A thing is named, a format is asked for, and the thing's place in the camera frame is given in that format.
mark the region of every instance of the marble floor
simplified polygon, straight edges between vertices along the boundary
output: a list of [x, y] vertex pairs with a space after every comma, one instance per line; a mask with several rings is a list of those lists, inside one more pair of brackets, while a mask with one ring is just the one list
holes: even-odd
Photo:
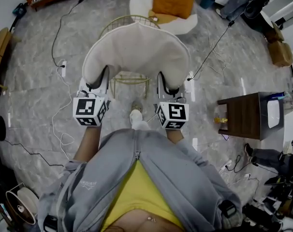
[[[29, 8], [18, 22], [14, 35], [22, 39], [17, 43], [9, 59], [5, 75], [8, 91], [0, 97], [0, 115], [7, 123], [6, 140], [22, 143], [27, 150], [41, 153], [50, 164], [65, 164], [58, 139], [53, 135], [52, 116], [66, 105], [70, 99], [68, 88], [56, 75], [51, 58], [51, 47], [59, 27], [59, 19], [68, 13], [78, 0], [64, 0], [38, 10]], [[226, 30], [228, 22], [222, 20], [214, 8], [203, 9], [196, 0], [193, 12], [198, 16], [197, 26], [188, 34], [179, 36], [190, 50], [194, 73], [213, 46]], [[111, 20], [129, 14], [129, 0], [85, 0], [65, 16], [54, 47], [56, 62], [67, 61], [65, 81], [70, 86], [71, 96], [77, 90], [84, 58], [97, 41], [99, 33]], [[221, 167], [231, 159], [241, 155], [240, 167], [245, 164], [243, 138], [230, 137], [225, 141], [218, 134], [218, 126], [213, 119], [223, 112], [216, 105], [219, 99], [254, 93], [257, 91], [284, 91], [291, 77], [289, 68], [279, 68], [272, 64], [264, 37], [251, 30], [239, 18], [227, 30], [218, 46], [204, 64], [204, 68], [190, 83], [191, 93], [187, 94], [190, 104], [190, 121], [182, 130], [185, 138], [203, 154], [215, 167]], [[154, 115], [156, 101], [156, 81], [151, 80], [147, 99], [143, 99], [144, 85], [117, 85], [116, 98], [111, 98], [111, 106], [103, 121], [102, 135], [129, 128], [129, 109], [132, 100], [140, 98], [145, 120]], [[157, 118], [150, 127], [163, 133]], [[63, 132], [74, 138], [74, 143], [64, 146], [69, 157], [73, 157], [82, 139], [84, 128], [72, 118], [72, 107], [68, 106], [54, 118], [55, 133]], [[71, 139], [64, 136], [64, 142]], [[251, 140], [253, 146], [261, 142]], [[0, 142], [3, 163], [14, 169], [16, 177], [33, 189], [38, 195], [43, 187], [58, 178], [61, 167], [48, 166], [39, 156], [30, 156], [20, 145], [11, 146]], [[256, 180], [247, 180], [244, 174], [251, 173], [266, 180], [272, 173], [248, 166], [238, 174], [224, 171], [223, 179], [246, 203], [255, 192]], [[262, 181], [255, 194], [257, 198], [264, 187]]]

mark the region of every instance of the shoe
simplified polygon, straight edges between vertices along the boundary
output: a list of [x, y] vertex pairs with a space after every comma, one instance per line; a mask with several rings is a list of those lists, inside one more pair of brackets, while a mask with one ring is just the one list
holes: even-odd
[[219, 9], [216, 9], [215, 12], [216, 12], [220, 17], [223, 18], [223, 16], [220, 14], [220, 10], [219, 10]]
[[252, 154], [253, 154], [253, 149], [251, 148], [251, 146], [248, 144], [248, 143], [246, 143], [245, 145], [244, 145], [244, 151], [245, 151], [245, 153], [246, 153], [246, 155], [248, 156], [248, 158], [249, 158], [249, 162], [252, 162]]

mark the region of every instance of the wooden side table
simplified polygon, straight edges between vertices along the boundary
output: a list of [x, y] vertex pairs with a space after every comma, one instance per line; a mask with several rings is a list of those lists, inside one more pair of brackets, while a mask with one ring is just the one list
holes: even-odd
[[283, 101], [279, 100], [279, 123], [269, 128], [267, 103], [272, 93], [258, 92], [217, 101], [227, 105], [227, 130], [219, 134], [262, 140], [284, 126]]

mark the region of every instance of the gray zip-up jacket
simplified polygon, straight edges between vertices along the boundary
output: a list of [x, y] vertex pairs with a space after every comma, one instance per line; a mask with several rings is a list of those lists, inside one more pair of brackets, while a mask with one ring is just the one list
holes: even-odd
[[[40, 198], [38, 223], [58, 219], [58, 231], [100, 231], [122, 180], [139, 159], [186, 231], [240, 226], [241, 202], [215, 167], [183, 139], [176, 145], [156, 131], [122, 129], [106, 136], [88, 162], [69, 161], [63, 176]], [[231, 201], [237, 212], [219, 209]]]

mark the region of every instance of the white box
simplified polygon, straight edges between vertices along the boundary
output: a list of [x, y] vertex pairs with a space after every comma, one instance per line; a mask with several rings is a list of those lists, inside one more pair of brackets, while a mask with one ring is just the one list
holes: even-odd
[[163, 128], [178, 130], [189, 120], [189, 105], [160, 102], [156, 114]]
[[105, 98], [75, 97], [73, 117], [81, 126], [100, 126], [108, 110]]

